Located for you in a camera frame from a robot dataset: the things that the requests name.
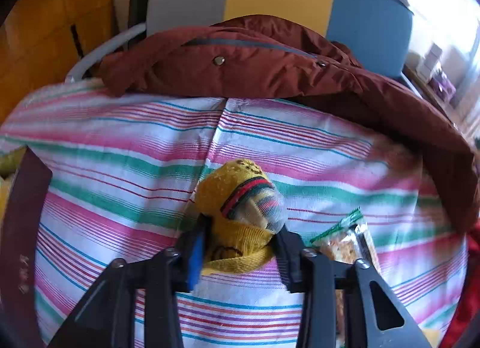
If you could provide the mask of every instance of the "striped cloth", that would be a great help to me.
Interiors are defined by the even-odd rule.
[[[384,278],[415,320],[444,331],[462,290],[465,238],[447,223],[421,157],[387,137],[285,100],[110,98],[101,81],[44,88],[0,128],[0,149],[28,144],[52,169],[35,285],[45,342],[105,266],[146,259],[192,226],[195,187],[226,161],[258,163],[305,240],[360,206]],[[275,261],[212,274],[178,294],[186,347],[288,346],[302,295]],[[144,293],[135,315],[143,346]]]

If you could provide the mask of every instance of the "metal snap button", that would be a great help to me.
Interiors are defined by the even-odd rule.
[[[213,63],[217,66],[222,65],[225,62],[225,57],[219,55],[213,59]]]

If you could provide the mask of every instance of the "green stripe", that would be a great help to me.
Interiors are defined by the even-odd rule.
[[[310,240],[310,243],[314,243],[314,242],[316,242],[320,239],[324,239],[325,237],[331,236],[333,233],[348,230],[350,228],[350,226],[352,226],[359,219],[363,219],[363,215],[362,215],[362,212],[360,211],[360,208],[357,207],[354,211],[352,211],[346,217],[340,219],[330,229],[320,233],[315,238],[312,238]]]
[[[93,206],[99,207],[133,222],[182,231],[189,230],[193,225],[193,221],[179,211],[169,209],[143,209],[102,193],[91,192],[85,188],[67,183],[57,178],[53,178],[50,185],[76,199],[92,204]]]
[[[437,322],[444,322],[446,319],[450,318],[455,310],[457,309],[457,304],[454,303],[452,306],[449,306],[446,310],[441,312],[439,315],[435,316],[431,320],[429,320],[425,325],[422,327],[424,328],[431,328],[434,326]]]
[[[298,186],[278,181],[273,182],[280,193],[287,197],[310,197],[324,198],[335,202],[349,203],[353,206],[364,206],[366,204],[392,204],[398,206],[414,206],[417,195],[395,195],[386,192],[370,195],[355,194],[350,191],[332,186]]]
[[[406,244],[408,242],[420,239],[438,237],[442,234],[452,231],[450,226],[440,226],[435,228],[409,230],[408,232],[396,232],[394,234],[376,235],[373,237],[375,247],[385,247],[397,244]]]
[[[82,159],[87,159],[91,161],[107,162],[109,164],[119,165],[120,167],[128,168],[135,173],[152,179],[198,179],[202,171],[202,166],[158,166],[140,158],[130,157],[124,154],[112,153],[108,151],[96,151],[93,149],[74,148],[52,143],[33,142],[5,136],[0,136],[0,138],[3,138],[4,140],[13,143],[26,144],[31,148],[43,150],[45,152],[67,155],[70,157],[81,157]]]
[[[157,166],[140,158],[129,157],[119,153],[96,151],[93,149],[84,149],[78,147],[67,147],[46,142],[31,142],[28,140],[15,139],[5,136],[0,136],[0,138],[8,140],[9,142],[27,144],[34,149],[40,149],[46,152],[67,155],[71,157],[81,157],[82,159],[87,159],[94,162],[107,162],[109,164],[115,164],[151,179],[170,178],[198,180],[213,172],[212,168],[207,168],[201,165],[188,166],[179,164],[171,166]],[[337,202],[349,203],[353,206],[364,206],[366,204],[414,206],[416,203],[418,203],[420,206],[441,206],[439,198],[418,198],[416,193],[411,195],[395,195],[382,192],[363,195],[332,186],[291,185],[279,181],[274,181],[273,183],[275,183],[278,190],[287,197],[325,198],[328,200],[335,200]]]
[[[35,307],[40,308],[47,313],[57,323],[57,325],[61,325],[63,323],[62,316],[58,314],[56,310],[43,298],[43,294],[37,289],[35,289]]]

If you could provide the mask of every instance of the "pink stripe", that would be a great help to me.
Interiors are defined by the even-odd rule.
[[[104,88],[104,89],[97,88],[97,89],[93,89],[91,91],[72,93],[72,94],[69,94],[68,92],[65,92],[60,97],[56,97],[56,98],[53,98],[53,99],[46,98],[45,100],[41,99],[40,102],[33,102],[33,103],[29,104],[28,107],[26,107],[25,109],[23,109],[19,113],[27,113],[27,112],[29,112],[33,109],[47,107],[51,104],[58,104],[58,103],[62,103],[62,102],[74,101],[75,103],[78,103],[80,98],[81,98],[81,100],[85,100],[85,98],[88,98],[88,97],[102,97],[102,98],[104,98],[105,97],[104,94],[106,92],[107,92],[106,88]]]
[[[432,314],[435,314],[441,308],[458,303],[460,295],[462,294],[463,285],[458,285],[455,289],[445,291],[443,295],[440,295],[439,300],[426,300],[418,313],[413,315],[413,318],[417,323],[425,321]]]
[[[147,155],[159,161],[171,161],[171,160],[205,160],[208,151],[208,142],[201,141],[200,146],[196,147],[183,147],[182,144],[172,144],[172,149],[168,152],[163,152],[158,149],[149,148],[146,145],[140,145],[133,143],[136,137],[133,139],[128,138],[125,135],[123,138],[116,137],[112,133],[101,134],[88,134],[88,139],[84,132],[75,132],[72,130],[59,130],[59,131],[23,131],[23,130],[5,130],[11,134],[15,134],[18,138],[29,138],[32,140],[42,140],[44,142],[68,142],[85,144],[90,147],[100,147],[122,149],[126,151],[136,152]]]
[[[256,107],[257,109],[260,109],[261,111],[265,111],[265,109],[268,108],[271,110],[280,110],[282,112],[290,113],[295,116],[303,115],[308,116],[309,118],[316,118],[322,123],[330,121],[335,123],[335,125],[339,125],[339,129],[341,128],[342,131],[348,131],[354,135],[377,135],[376,132],[373,132],[366,127],[360,126],[357,123],[349,122],[332,114],[327,114],[325,112],[295,103],[284,103],[271,99],[229,99],[229,101],[231,101],[233,104],[229,105],[230,111],[232,111],[231,108],[235,105],[237,105],[237,107],[240,107],[242,104],[247,104],[251,105],[252,107]]]
[[[107,178],[123,181],[124,183],[136,186],[136,187],[141,188],[145,191],[150,191],[150,192],[156,192],[156,191],[182,192],[182,193],[187,193],[189,195],[191,195],[193,193],[193,191],[179,190],[179,189],[175,189],[175,188],[147,188],[147,187],[141,186],[140,184],[133,183],[129,180],[126,180],[124,178],[119,178],[119,177],[113,176],[113,175],[105,173],[105,172],[95,171],[95,169],[85,168],[85,167],[81,167],[81,166],[75,166],[75,165],[71,165],[69,163],[64,163],[64,162],[60,162],[60,161],[51,160],[51,159],[45,158],[41,155],[39,155],[39,156],[42,159],[42,161],[54,163],[59,167],[68,167],[68,168],[74,168],[74,169],[78,169],[78,170],[82,170],[82,171],[86,171],[86,172],[96,173],[98,175],[102,175],[102,176],[105,176]]]
[[[218,123],[219,126],[222,126],[225,130],[231,130],[231,131],[241,131],[245,133],[250,133],[252,135],[259,135],[263,137],[268,137],[273,140],[277,140],[279,142],[285,141],[288,143],[295,143],[295,144],[301,144],[304,147],[310,147],[310,148],[323,148],[323,149],[328,149],[328,150],[333,150],[335,149],[336,151],[344,152],[348,155],[351,155],[353,157],[361,158],[359,154],[356,154],[356,152],[349,151],[347,149],[344,149],[342,145],[337,145],[335,143],[324,143],[324,142],[318,142],[318,141],[312,141],[308,142],[306,140],[300,140],[299,138],[289,138],[288,135],[281,135],[279,133],[274,133],[270,132],[269,130],[266,130],[265,127],[262,128],[256,128],[255,130],[249,130],[248,128],[240,128],[238,127],[237,124],[230,125],[230,124],[225,124],[220,120]]]
[[[152,118],[151,117],[148,117],[148,116],[139,116],[139,115],[123,115],[123,116],[114,116],[114,115],[111,115],[111,116],[106,116],[104,114],[101,114],[101,117],[102,118],[112,118],[113,120],[115,119],[125,119],[125,120],[136,120],[136,121],[152,121]],[[184,123],[180,123],[178,121],[170,121],[170,117],[167,118],[165,117],[164,119],[155,119],[157,121],[157,123],[159,123],[159,126],[161,125],[166,125],[166,126],[172,126],[172,127],[175,127],[175,128],[190,128],[190,127],[216,127],[217,126],[217,121],[213,121],[213,120],[208,120],[208,121],[201,121],[201,120],[198,120],[198,121],[186,121]]]
[[[216,111],[202,111],[201,113],[195,111],[181,110],[175,107],[161,105],[159,103],[138,103],[138,104],[118,104],[108,103],[104,105],[96,105],[87,108],[62,108],[58,111],[52,111],[49,113],[51,119],[70,119],[70,120],[82,120],[90,119],[95,116],[102,117],[116,117],[116,115],[125,116],[144,116],[148,120],[170,120],[176,119],[176,123],[203,120],[217,122],[220,113]],[[32,114],[31,116],[23,116],[17,118],[23,122],[34,120],[35,116],[38,118],[38,114]]]
[[[48,260],[55,264],[55,266],[60,271],[62,271],[62,273],[71,278],[71,280],[85,288],[88,288],[92,284],[93,280],[83,279],[77,273],[73,273],[73,269],[66,265],[66,263],[64,263],[63,260],[58,257],[51,248],[44,247],[42,243],[38,243],[37,247],[43,252],[43,254],[48,258]]]
[[[411,260],[411,258],[417,257],[418,255],[428,256],[435,254],[437,250],[459,249],[461,243],[462,238],[460,235],[448,233],[444,237],[435,237],[428,242],[423,242],[402,249],[379,251],[378,259],[380,264],[389,263],[390,259],[395,259],[398,264],[400,264],[401,261]]]
[[[94,223],[79,221],[76,217],[61,214],[56,211],[56,209],[47,208],[46,211],[52,212],[52,215],[56,216],[57,220],[67,225],[68,230],[78,232],[81,236],[85,237],[85,239],[97,243],[107,249],[111,249],[124,256],[130,256],[134,261],[148,259],[162,248],[162,246],[142,246],[141,243],[140,245],[137,245],[136,242],[132,242],[127,238],[122,242],[122,238],[115,234],[111,234],[113,233],[111,231],[102,230],[100,226],[95,225]]]
[[[36,277],[35,285],[62,314],[68,315],[74,309],[75,303],[52,286],[43,273]]]
[[[347,151],[354,152],[360,156],[367,155],[370,150],[369,146],[364,146],[365,144],[359,143],[358,140],[352,141],[352,139],[346,137],[337,137],[323,133],[321,130],[312,130],[310,128],[301,126],[284,125],[283,123],[253,118],[251,116],[239,113],[235,114],[234,116],[230,115],[229,113],[224,113],[222,114],[222,118],[220,118],[219,123],[222,123],[227,127],[229,125],[232,125],[232,127],[240,125],[248,129],[253,128],[256,130],[260,128],[261,130],[265,131],[270,130],[275,135],[281,135],[284,137],[294,135],[298,137],[298,140],[303,140],[305,142],[315,141],[329,145],[341,145],[347,147]]]
[[[447,280],[448,277],[458,273],[458,271],[460,271],[465,265],[465,261],[466,256],[463,255],[463,257],[456,258],[447,264],[437,266],[428,274],[417,277],[407,284],[395,288],[395,295],[397,295],[398,299],[403,303],[409,303],[414,300],[414,298],[421,296],[421,294],[424,294],[438,284],[441,284]]]
[[[102,184],[105,184],[105,185],[108,185],[110,187],[113,187],[113,188],[117,188],[119,190],[122,190],[122,191],[125,191],[125,192],[129,192],[130,194],[132,195],[135,195],[135,196],[138,196],[140,198],[143,198],[143,199],[148,199],[148,200],[152,200],[152,199],[167,199],[167,200],[174,200],[175,202],[188,202],[188,199],[180,199],[180,198],[173,198],[173,197],[170,197],[170,196],[146,196],[146,195],[141,195],[139,194],[138,192],[134,192],[132,190],[128,190],[127,188],[124,188],[124,187],[120,187],[120,186],[117,186],[116,184],[112,184],[112,183],[109,183],[107,181],[104,181],[104,180],[101,180],[101,179],[97,179],[97,178],[92,178],[91,176],[87,176],[87,175],[83,175],[83,174],[80,174],[80,173],[76,173],[76,172],[73,172],[73,171],[69,171],[67,169],[61,169],[61,168],[58,168],[56,166],[50,166],[50,169],[56,169],[58,171],[62,171],[64,173],[69,173],[71,175],[75,175],[75,176],[78,176],[80,178],[84,178],[84,179],[89,179],[89,180],[93,180],[93,181],[97,181],[98,183],[102,183]]]
[[[102,267],[92,264],[80,254],[74,253],[71,249],[57,241],[56,238],[48,235],[42,228],[38,232],[38,246],[54,254],[61,264],[69,267],[73,273],[87,282],[93,282],[103,270]]]
[[[91,228],[95,237],[99,237],[98,234],[105,235],[105,239],[119,238],[121,241],[126,242],[124,246],[136,246],[144,247],[142,244],[156,250],[162,246],[170,246],[174,243],[175,239],[167,237],[162,234],[153,233],[147,230],[133,229],[131,227],[122,225],[115,221],[109,220],[101,215],[92,213],[87,209],[82,208],[68,200],[59,197],[51,192],[48,193],[46,198],[49,203],[53,203],[69,216],[72,217],[73,223],[83,222],[88,228]]]
[[[177,298],[177,302],[182,304],[182,305],[197,308],[197,309],[214,311],[214,312],[221,313],[221,314],[244,315],[244,316],[247,316],[247,317],[256,316],[256,315],[265,316],[265,317],[276,317],[276,316],[280,316],[280,315],[300,315],[302,313],[301,310],[287,310],[287,311],[272,310],[268,313],[265,312],[265,311],[231,310],[231,309],[223,309],[223,308],[212,306],[212,305],[200,304],[200,303],[196,303],[193,300],[186,300],[186,299],[180,299],[180,298]]]
[[[427,244],[431,244],[431,243],[435,243],[437,242],[439,239],[441,239],[442,237],[438,237],[438,238],[433,238],[431,240],[428,241]],[[425,260],[425,261],[428,261],[428,260],[431,260],[432,258],[435,260],[436,257],[448,257],[452,254],[452,250],[455,250],[455,249],[461,249],[461,245],[460,244],[453,244],[451,245],[451,247],[440,247],[440,246],[428,246],[426,245],[426,248],[430,248],[430,249],[426,249],[426,251],[424,252],[421,252],[421,251],[413,251],[409,254],[409,257],[411,258],[414,258],[416,259],[418,262],[420,262],[420,260]],[[400,268],[402,266],[401,262],[399,261],[400,259],[402,259],[402,257],[404,256],[398,256],[395,252],[397,252],[397,250],[395,251],[392,251],[392,258],[391,259],[388,259],[386,262],[383,262],[383,261],[380,261],[380,264],[382,266],[382,271],[385,273],[385,274],[395,274],[397,273],[397,269]]]
[[[269,154],[265,151],[247,151],[244,148],[233,145],[224,146],[220,151],[214,150],[209,154],[209,157],[211,161],[216,164],[224,164],[227,161],[238,158],[239,154],[253,159],[267,173],[275,173],[303,181],[338,181],[369,191],[392,188],[404,191],[416,191],[421,184],[421,178],[419,176],[406,176],[404,174],[402,177],[395,178],[395,174],[390,172],[388,175],[380,177],[373,175],[367,167],[359,167],[356,164],[343,167],[334,166],[330,169],[319,171],[322,163],[318,162],[313,163],[313,165],[317,164],[315,169],[312,167],[312,169],[309,170],[309,168],[307,169],[302,165],[300,159],[294,162],[282,162],[285,156]]]

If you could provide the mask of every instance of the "chair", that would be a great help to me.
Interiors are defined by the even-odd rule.
[[[130,28],[83,58],[66,81],[80,80],[95,62],[135,38],[250,14],[302,24],[347,45],[366,69],[402,79],[412,13],[398,0],[130,0]]]

